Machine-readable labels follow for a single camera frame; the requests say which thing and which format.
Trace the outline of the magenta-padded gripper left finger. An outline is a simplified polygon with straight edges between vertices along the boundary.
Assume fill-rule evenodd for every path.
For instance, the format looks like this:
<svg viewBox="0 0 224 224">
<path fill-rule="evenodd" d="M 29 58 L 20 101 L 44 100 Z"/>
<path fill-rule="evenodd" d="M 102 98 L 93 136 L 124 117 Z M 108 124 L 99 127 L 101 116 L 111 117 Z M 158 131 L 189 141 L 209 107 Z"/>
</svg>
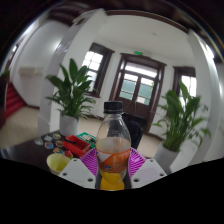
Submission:
<svg viewBox="0 0 224 224">
<path fill-rule="evenodd" d="M 97 189 L 100 174 L 96 149 L 89 150 L 80 158 L 73 158 L 59 176 L 78 186 Z"/>
</svg>

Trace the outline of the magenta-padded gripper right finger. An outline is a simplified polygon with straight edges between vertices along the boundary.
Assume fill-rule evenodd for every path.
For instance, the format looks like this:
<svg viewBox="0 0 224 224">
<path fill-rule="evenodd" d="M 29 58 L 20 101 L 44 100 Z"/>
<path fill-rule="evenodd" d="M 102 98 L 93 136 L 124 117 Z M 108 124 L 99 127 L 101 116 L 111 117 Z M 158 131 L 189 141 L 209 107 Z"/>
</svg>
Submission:
<svg viewBox="0 0 224 224">
<path fill-rule="evenodd" d="M 139 151 L 130 149 L 128 175 L 132 189 L 143 187 L 166 176 L 155 159 L 146 159 Z"/>
</svg>

